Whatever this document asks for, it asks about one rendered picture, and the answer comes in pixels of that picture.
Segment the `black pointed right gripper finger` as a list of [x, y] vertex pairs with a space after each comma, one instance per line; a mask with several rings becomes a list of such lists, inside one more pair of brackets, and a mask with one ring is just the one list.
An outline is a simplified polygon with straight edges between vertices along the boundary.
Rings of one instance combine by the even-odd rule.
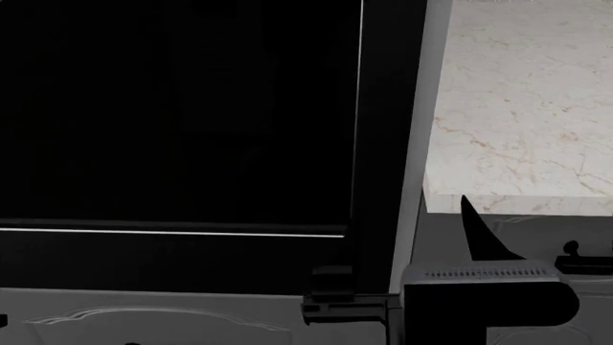
[[523, 261], [490, 231], [468, 198], [461, 197], [461, 215], [472, 261]]

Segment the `black blocky right gripper finger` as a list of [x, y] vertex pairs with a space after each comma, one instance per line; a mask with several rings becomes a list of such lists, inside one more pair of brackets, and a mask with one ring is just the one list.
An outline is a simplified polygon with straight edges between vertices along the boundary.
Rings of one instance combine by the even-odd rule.
[[351, 266], [319, 266], [312, 271], [310, 291], [301, 313], [305, 324], [379, 322], [398, 326], [402, 315], [399, 295], [360, 294]]

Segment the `grey cabinet drawer front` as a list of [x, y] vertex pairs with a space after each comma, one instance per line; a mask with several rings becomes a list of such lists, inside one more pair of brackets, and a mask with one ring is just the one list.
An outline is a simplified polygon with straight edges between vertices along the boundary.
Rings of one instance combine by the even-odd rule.
[[302, 298], [0, 287], [0, 345], [386, 345], [377, 322], [307, 325]]

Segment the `black oven door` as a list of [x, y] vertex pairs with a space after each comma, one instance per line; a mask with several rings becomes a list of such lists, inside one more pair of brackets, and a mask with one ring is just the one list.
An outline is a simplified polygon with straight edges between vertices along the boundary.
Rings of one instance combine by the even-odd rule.
[[0, 0], [0, 289], [393, 267], [431, 0]]

